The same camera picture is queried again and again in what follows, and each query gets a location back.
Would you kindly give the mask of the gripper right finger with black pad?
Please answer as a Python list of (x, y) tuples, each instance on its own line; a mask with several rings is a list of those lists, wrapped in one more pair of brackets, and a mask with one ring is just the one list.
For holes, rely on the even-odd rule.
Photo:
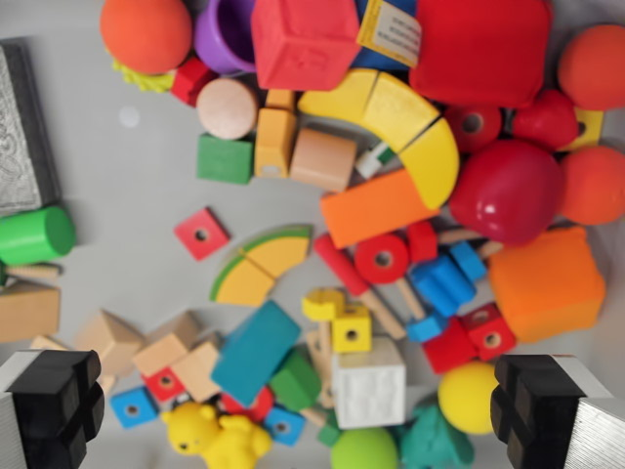
[(491, 423), (513, 467), (624, 466), (624, 401), (575, 356), (504, 355), (494, 375)]

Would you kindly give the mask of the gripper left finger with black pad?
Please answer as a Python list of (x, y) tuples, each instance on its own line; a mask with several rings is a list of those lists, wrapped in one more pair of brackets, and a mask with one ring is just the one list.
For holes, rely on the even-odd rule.
[(78, 468), (104, 418), (91, 351), (31, 349), (1, 365), (1, 466)]

